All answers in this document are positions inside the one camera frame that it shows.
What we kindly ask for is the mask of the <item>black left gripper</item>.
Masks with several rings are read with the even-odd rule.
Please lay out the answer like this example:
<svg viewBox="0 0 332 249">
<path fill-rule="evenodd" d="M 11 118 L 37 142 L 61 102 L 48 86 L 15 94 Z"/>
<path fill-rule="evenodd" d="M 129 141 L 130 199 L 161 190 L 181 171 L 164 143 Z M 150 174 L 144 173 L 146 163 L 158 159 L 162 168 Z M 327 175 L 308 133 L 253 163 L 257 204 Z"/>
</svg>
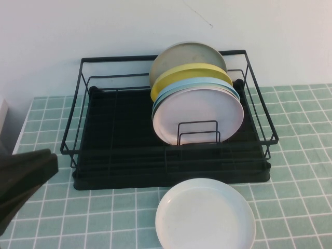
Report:
<svg viewBox="0 0 332 249">
<path fill-rule="evenodd" d="M 58 173 L 58 158 L 50 149 L 1 158 L 1 231 L 5 231 L 27 199 Z"/>
</svg>

